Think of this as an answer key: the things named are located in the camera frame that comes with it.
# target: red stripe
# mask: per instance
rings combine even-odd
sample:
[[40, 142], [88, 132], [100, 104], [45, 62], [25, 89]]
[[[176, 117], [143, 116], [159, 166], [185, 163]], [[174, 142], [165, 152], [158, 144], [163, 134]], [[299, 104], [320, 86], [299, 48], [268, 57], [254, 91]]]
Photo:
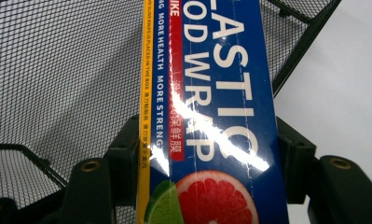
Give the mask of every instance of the red stripe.
[[170, 12], [169, 17], [169, 155], [174, 161], [183, 161], [184, 152], [184, 123], [176, 111], [173, 96], [178, 95], [183, 101], [183, 46], [182, 46], [182, 1], [178, 1], [179, 13]]

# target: mesh grid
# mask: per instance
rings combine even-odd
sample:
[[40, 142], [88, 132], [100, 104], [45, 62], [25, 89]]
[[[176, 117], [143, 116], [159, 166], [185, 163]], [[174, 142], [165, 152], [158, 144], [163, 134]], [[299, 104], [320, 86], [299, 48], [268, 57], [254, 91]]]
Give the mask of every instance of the mesh grid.
[[136, 213], [133, 207], [116, 207], [117, 223], [134, 224]]
[[280, 73], [284, 62], [308, 25], [294, 17], [281, 17], [280, 9], [269, 1], [260, 1], [268, 54], [270, 81]]
[[279, 0], [299, 13], [314, 18], [331, 0]]
[[0, 198], [12, 198], [23, 208], [58, 189], [21, 152], [0, 150]]
[[0, 143], [68, 178], [137, 113], [142, 2], [3, 2]]
[[[273, 81], [308, 25], [271, 2], [313, 19], [331, 0], [260, 0]], [[142, 8], [142, 0], [1, 2], [0, 144], [30, 148], [64, 179], [78, 161], [101, 157], [138, 113]], [[0, 197], [20, 207], [57, 190], [19, 151], [0, 151], [0, 174]], [[117, 218], [133, 223], [134, 210], [117, 208]]]

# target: white wall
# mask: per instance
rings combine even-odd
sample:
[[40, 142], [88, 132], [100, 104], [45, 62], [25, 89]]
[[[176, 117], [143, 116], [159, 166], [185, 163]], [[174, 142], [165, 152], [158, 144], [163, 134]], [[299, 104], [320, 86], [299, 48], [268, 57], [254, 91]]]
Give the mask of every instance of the white wall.
[[[317, 157], [355, 161], [372, 180], [372, 0], [342, 0], [275, 106]], [[289, 213], [291, 223], [309, 223], [306, 205]]]

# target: green lime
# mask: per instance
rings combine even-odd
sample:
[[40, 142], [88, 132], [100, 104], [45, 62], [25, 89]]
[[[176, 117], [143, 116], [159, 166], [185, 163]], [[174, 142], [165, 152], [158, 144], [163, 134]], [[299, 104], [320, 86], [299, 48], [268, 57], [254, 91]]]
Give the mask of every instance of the green lime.
[[174, 183], [164, 180], [154, 189], [145, 209], [145, 222], [150, 224], [184, 223]]

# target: grapefruit slice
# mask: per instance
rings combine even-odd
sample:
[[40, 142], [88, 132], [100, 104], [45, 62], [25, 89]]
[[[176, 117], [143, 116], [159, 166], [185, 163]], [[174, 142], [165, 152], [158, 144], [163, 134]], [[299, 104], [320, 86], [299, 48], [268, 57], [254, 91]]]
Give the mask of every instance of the grapefruit slice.
[[177, 184], [185, 223], [258, 223], [255, 204], [243, 184], [219, 171], [200, 171]]

